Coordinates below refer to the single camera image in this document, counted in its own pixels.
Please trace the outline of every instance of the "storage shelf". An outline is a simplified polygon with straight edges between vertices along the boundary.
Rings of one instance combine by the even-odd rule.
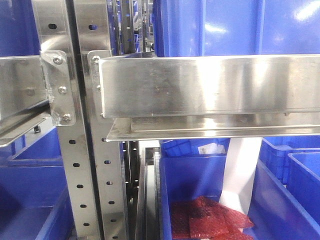
[[[117,118],[108,141],[318,135],[320,113]]]

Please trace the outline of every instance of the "stainless steel shelf rack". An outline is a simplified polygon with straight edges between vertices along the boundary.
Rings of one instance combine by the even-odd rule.
[[[132,239],[126,190],[133,184],[126,179],[130,164],[124,151],[137,148],[123,148],[122,141],[320,134],[319,55],[133,53],[131,4],[120,2],[126,12],[122,44],[130,55],[115,56],[121,44],[117,1],[32,0],[40,58],[0,59],[27,71],[37,65],[34,86],[41,89],[31,89],[32,84],[26,89],[39,96],[30,105],[50,104],[80,240]],[[149,1],[138,3],[140,45],[147,49],[142,18],[148,16]],[[49,116],[40,109],[24,129]],[[8,130],[11,136],[5,135]],[[0,128],[0,145],[24,130],[13,133],[12,125]]]

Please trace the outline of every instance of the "round hole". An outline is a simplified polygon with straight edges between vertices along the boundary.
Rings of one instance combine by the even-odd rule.
[[[48,28],[49,29],[57,29],[57,24],[54,24],[54,23],[50,23],[50,24],[48,24]]]
[[[88,27],[90,30],[97,30],[98,29],[98,26],[95,24],[90,24]]]

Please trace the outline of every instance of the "stainless steel rail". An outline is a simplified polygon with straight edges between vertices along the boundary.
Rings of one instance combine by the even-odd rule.
[[[105,118],[320,111],[317,54],[134,56],[99,61]]]

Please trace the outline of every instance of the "metal upright post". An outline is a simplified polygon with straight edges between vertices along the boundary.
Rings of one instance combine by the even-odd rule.
[[[125,162],[119,142],[107,142],[105,137],[113,125],[102,113],[99,59],[117,54],[112,47],[110,21],[117,15],[115,1],[73,0],[79,46],[86,89],[93,153],[105,240],[128,240],[128,208],[126,197]]]
[[[121,3],[121,35],[124,54],[133,54],[135,49],[134,11],[132,0],[120,0]]]
[[[91,155],[83,79],[76,66],[78,40],[72,1],[32,0],[32,5],[77,236],[100,240],[101,213],[96,201],[95,162]]]

